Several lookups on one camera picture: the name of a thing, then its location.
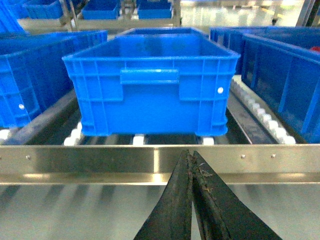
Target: roller conveyor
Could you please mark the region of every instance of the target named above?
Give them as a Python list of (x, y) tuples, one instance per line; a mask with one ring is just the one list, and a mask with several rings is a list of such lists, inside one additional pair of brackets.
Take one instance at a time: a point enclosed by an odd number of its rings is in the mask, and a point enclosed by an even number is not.
[(81, 118), (70, 92), (2, 143), (0, 238), (133, 239), (189, 149), (281, 238), (317, 239), (319, 147), (277, 144), (236, 91), (226, 115), (229, 131), (215, 146), (195, 135), (146, 135), (142, 146), (134, 135), (112, 135), (66, 147)]

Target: blue bin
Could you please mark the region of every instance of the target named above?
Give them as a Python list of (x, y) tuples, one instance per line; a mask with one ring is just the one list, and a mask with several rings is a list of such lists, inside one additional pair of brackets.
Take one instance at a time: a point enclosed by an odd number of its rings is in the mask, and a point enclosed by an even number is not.
[(198, 34), (205, 38), (209, 35), (193, 27), (158, 27), (158, 28), (132, 28), (120, 33), (121, 35), (163, 35), (163, 34)]
[(23, 4), (27, 1), (28, 0), (3, 0), (3, 3), (17, 19), (25, 19), (28, 17), (28, 12), (23, 7)]
[[(288, 27), (288, 26), (240, 26), (240, 27), (213, 27), (210, 29), (210, 39), (226, 48), (233, 50), (241, 56), (244, 55), (244, 34), (285, 34), (285, 33), (319, 32), (315, 27)], [(243, 57), (240, 57), (236, 66), (236, 73), (241, 74)]]
[(320, 53), (309, 50), (320, 33), (265, 37), (243, 36), (243, 82), (307, 142), (320, 143)]
[(142, 1), (137, 10), (139, 19), (170, 19), (172, 16), (171, 2)]
[(0, 32), (0, 39), (14, 39), (14, 38), (20, 38), (20, 37), (26, 37), (30, 36), (30, 33), (28, 32)]
[(139, 7), (139, 5), (142, 3), (142, 2), (161, 2), (161, 3), (167, 3), (168, 0), (135, 0), (135, 3), (136, 3), (136, 6)]
[(59, 0), (31, 0), (23, 7), (31, 19), (59, 19), (63, 15)]
[(23, 127), (73, 88), (64, 55), (105, 41), (106, 31), (1, 39), (0, 127)]
[(23, 32), (23, 28), (18, 24), (15, 16), (0, 1), (0, 33)]
[(63, 61), (87, 136), (218, 136), (239, 57), (195, 34), (126, 35)]
[(101, 44), (107, 41), (107, 30), (95, 30), (95, 31), (77, 31), (77, 32), (55, 32), (49, 33), (48, 36), (57, 37), (74, 37), (73, 44), (74, 50), (80, 51), (95, 45)]
[(120, 14), (120, 3), (117, 0), (91, 0), (82, 10), (86, 20), (117, 19)]

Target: metal frame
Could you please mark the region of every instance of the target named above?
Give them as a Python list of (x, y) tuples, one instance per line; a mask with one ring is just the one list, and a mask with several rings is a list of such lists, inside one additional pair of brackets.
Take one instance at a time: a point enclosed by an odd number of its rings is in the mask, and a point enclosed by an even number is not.
[(320, 145), (1, 146), (0, 184), (165, 185), (183, 150), (228, 184), (320, 183)]
[(314, 13), (315, 11), (314, 7), (318, 9), (318, 6), (319, 6), (318, 4), (319, 4), (319, 0), (304, 0), (296, 26), (310, 27), (313, 22), (313, 19), (310, 19), (310, 18), (314, 18), (315, 15), (317, 14), (317, 12)]

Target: crate handle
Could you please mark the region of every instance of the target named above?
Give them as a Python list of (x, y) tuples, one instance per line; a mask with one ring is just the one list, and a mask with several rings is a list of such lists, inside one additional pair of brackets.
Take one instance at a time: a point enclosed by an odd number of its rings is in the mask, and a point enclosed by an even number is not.
[(178, 69), (122, 68), (120, 83), (122, 85), (167, 85), (179, 84)]

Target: red object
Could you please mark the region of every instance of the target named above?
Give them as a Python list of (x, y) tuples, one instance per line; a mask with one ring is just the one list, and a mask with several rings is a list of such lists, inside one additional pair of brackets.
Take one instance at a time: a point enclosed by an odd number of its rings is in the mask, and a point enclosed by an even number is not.
[(314, 46), (310, 50), (320, 52), (320, 46)]

